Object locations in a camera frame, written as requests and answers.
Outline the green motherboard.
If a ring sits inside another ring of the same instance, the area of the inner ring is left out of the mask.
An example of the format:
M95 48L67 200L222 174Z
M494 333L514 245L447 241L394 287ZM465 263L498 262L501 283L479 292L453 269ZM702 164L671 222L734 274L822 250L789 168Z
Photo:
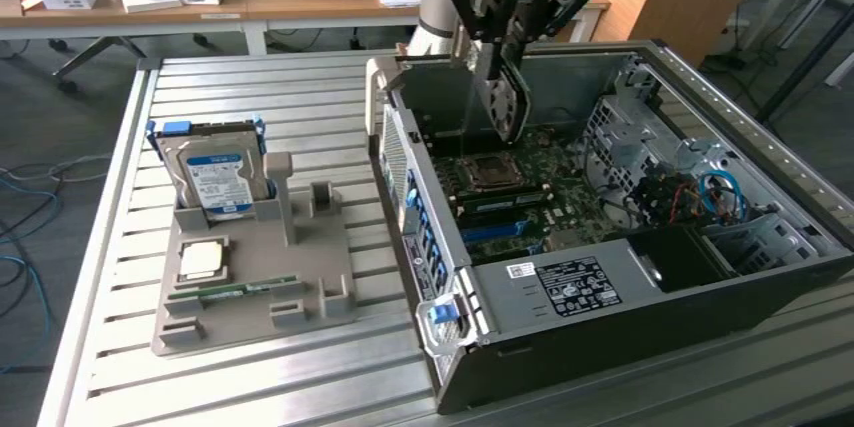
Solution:
M513 156L522 173L522 184L497 190L475 190L462 158L498 152ZM593 186L583 177L585 141L570 131L553 126L534 127L513 145L490 135L467 136L463 145L459 135L438 138L429 144L429 153L459 232L465 228L530 221L519 237L463 242L473 265L595 244L631 226L633 215L602 200L606 189ZM459 196L523 187L550 190L553 198L527 208L457 216Z

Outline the metal CPU socket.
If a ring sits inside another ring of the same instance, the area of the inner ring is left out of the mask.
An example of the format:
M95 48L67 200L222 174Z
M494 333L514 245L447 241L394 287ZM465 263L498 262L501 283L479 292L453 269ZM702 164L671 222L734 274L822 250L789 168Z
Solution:
M522 173L507 152L466 156L462 165L475 190L497 190L522 184Z

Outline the metal disk bay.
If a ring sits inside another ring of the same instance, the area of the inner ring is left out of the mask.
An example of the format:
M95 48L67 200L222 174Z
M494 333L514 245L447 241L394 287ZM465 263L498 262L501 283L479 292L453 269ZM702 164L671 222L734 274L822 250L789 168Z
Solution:
M765 214L738 225L711 225L702 231L742 275L819 257L806 237L777 213Z

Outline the open grey PC case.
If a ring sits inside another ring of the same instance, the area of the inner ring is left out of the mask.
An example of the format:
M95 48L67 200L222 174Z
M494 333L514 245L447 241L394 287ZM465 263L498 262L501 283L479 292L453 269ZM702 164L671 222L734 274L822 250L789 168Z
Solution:
M854 274L854 202L663 44L537 48L521 73L531 110L519 140L530 128L553 126L585 141L583 177L606 189L602 200L633 215L631 226L602 242L629 241L663 298L510 340L486 337L469 275L479 265L471 264L429 153L435 139L459 135L471 74L445 56L375 57L366 78L371 159L443 414L743 340L793 302ZM631 193L607 184L585 133L605 95L617 95L630 119L653 130L665 157ZM770 213L795 227L819 257L742 275L702 229ZM458 302L461 322L434 326L429 308L446 299Z

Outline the blue expansion slot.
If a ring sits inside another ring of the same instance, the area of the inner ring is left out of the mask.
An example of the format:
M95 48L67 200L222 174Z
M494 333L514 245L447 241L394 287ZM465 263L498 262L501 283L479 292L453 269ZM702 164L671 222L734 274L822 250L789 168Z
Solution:
M465 243L477 243L493 241L495 239L519 237L525 233L529 223L529 220L519 220L490 226L465 228L461 230L461 236Z

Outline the green RAM stick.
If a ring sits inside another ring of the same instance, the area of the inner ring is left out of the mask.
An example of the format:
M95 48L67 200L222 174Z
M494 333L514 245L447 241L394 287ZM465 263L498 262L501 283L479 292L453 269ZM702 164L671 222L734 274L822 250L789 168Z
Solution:
M198 297L199 299L242 297L246 295L254 295L260 292L268 292L275 288L284 287L287 284L296 282L298 280L299 277L296 275L290 275L263 281L231 283L215 287L199 288L192 292L176 292L170 294L167 296L167 299L183 300L192 297Z

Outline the black metal leg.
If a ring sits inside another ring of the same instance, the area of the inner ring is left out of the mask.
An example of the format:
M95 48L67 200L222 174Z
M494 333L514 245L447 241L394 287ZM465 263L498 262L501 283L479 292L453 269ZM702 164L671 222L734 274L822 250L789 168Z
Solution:
M798 87L807 74L811 72L815 65L823 59L825 55L830 51L831 47L835 45L837 41L846 33L849 28L854 25L854 3L849 6L845 14L834 23L831 28L827 30L821 40L818 41L815 47L810 50L809 54L799 62L797 67L793 69L789 77L783 81L781 87L773 94L771 98L758 110L757 115L754 116L757 122L759 124L765 124L769 120L777 109L781 107L782 103L787 99L789 95L793 93L794 89Z

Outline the silver CPU chip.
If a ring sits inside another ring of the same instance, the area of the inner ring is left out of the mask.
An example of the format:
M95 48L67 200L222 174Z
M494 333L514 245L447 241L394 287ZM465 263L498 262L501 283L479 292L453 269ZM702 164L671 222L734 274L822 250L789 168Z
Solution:
M216 241L183 246L178 278L182 282L211 278L223 265L223 245Z

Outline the hard disk in blue caddy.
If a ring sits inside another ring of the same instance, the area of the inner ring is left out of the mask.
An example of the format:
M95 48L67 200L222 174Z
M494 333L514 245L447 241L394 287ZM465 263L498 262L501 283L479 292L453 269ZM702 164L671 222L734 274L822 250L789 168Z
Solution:
M266 123L258 116L230 122L148 121L146 138L163 162L182 208L208 219L248 215L275 187L264 174Z

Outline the perforated metal drive cage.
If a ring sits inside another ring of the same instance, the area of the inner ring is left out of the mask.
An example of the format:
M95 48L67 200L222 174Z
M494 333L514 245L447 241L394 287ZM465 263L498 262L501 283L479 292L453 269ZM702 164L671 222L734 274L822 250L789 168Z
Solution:
M630 119L619 107L617 95L598 99L585 133L607 184L631 193L641 179L665 161L654 145L657 135L646 125Z

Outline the grey parts rack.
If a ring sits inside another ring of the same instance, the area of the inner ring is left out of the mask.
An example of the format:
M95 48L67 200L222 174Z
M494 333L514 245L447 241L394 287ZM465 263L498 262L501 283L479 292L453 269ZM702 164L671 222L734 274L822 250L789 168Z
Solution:
M340 194L330 181L291 192L290 153L268 153L264 174L275 187L248 215L214 221L199 208L172 208L164 274L151 348L159 356L219 350L350 324L356 286ZM178 278L183 246L216 241L223 265L211 278ZM176 292L296 275L284 287L242 297L168 300Z

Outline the installed black RAM stick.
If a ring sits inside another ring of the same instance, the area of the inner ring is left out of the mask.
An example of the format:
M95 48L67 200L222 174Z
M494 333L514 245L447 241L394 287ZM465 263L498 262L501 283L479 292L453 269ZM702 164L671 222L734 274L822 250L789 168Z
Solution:
M523 187L497 192L481 192L459 196L455 200L458 217L527 208L553 198L550 190Z

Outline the grey power supply unit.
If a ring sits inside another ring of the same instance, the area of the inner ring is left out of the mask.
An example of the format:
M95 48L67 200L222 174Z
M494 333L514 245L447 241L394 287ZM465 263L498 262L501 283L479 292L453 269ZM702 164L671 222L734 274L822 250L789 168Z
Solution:
M629 241L546 252L469 269L494 341L577 324L663 298Z

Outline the low-profile black GPU card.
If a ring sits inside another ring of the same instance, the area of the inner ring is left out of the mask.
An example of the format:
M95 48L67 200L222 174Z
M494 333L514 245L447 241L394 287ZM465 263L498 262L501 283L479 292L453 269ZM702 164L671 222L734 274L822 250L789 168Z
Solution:
M451 66L471 74L469 100L459 127L459 140L469 135L475 106L486 110L494 132L505 144L521 137L531 110L531 93L521 73L526 44L515 36L509 41L474 40L462 22L457 23L451 47Z

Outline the blue case latch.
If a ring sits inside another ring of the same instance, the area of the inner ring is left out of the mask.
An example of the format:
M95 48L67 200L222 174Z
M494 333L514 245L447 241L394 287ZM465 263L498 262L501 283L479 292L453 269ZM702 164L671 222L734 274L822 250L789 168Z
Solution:
M427 317L434 326L459 325L462 314L455 299L438 301L427 312Z

